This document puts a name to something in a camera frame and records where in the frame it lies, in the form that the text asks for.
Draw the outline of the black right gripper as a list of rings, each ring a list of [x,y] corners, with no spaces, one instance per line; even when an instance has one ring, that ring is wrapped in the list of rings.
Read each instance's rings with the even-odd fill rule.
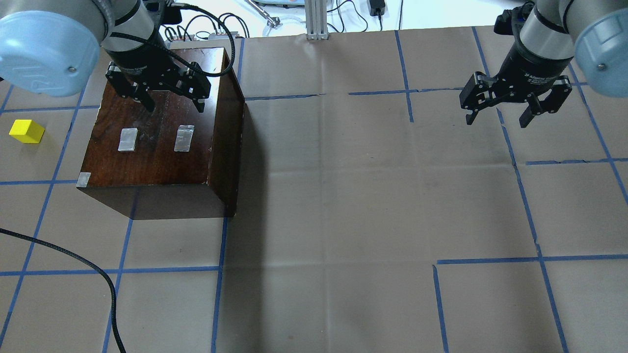
[[[472,125],[479,112],[498,103],[527,103],[528,107],[520,116],[520,127],[526,128],[536,116],[543,113],[556,113],[574,87],[567,76],[551,79],[549,83],[534,85],[522,81],[508,81],[499,76],[487,76],[474,72],[459,95],[467,125]]]

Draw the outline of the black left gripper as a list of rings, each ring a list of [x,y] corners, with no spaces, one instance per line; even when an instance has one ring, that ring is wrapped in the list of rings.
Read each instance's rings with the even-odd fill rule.
[[[194,100],[199,113],[206,107],[211,83],[206,76],[174,63],[166,54],[109,53],[110,67],[106,77],[118,96],[138,100],[149,112],[155,101],[149,90],[168,90]]]

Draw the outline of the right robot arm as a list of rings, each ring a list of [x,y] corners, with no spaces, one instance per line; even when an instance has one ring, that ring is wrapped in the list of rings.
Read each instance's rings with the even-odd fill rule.
[[[628,9],[625,0],[528,0],[496,18],[494,32],[514,43],[499,72],[475,72],[460,93],[471,125],[498,103],[527,103],[520,127],[556,113],[572,85],[563,74],[576,60],[588,85],[611,98],[628,92]]]

